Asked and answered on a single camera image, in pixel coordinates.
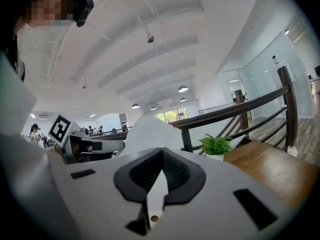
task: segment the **wooden floor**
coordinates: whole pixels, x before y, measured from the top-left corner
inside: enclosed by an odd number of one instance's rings
[[[298,157],[304,161],[320,167],[320,96],[314,96],[315,117],[314,119],[298,119],[298,131],[296,139],[296,149]],[[264,126],[252,131],[250,136],[262,140],[274,131],[285,119],[275,118]],[[274,136],[266,141],[274,145],[286,133],[286,126],[278,131]],[[285,141],[278,147],[283,148]]]

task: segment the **white pot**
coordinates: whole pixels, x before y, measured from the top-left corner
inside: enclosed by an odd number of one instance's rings
[[[225,156],[224,155],[212,155],[212,154],[205,154],[205,156],[207,158],[211,158],[211,159],[216,159],[216,160],[219,160],[219,161],[223,161]]]

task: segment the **wooden table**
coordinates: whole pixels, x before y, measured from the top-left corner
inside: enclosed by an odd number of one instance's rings
[[[320,176],[317,166],[258,141],[230,151],[224,161],[275,191],[289,207],[304,201]]]

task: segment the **headphones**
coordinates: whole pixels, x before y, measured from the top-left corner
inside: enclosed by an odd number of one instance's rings
[[[94,0],[73,0],[73,20],[77,27],[82,27],[94,8]]]

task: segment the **tree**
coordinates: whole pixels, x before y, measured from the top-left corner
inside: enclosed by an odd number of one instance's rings
[[[158,119],[160,119],[161,121],[164,121],[164,122],[166,121],[164,113],[156,114],[156,118],[158,118]]]
[[[173,112],[172,110],[170,110],[165,113],[165,118],[166,119],[177,118],[177,114],[175,112]]]

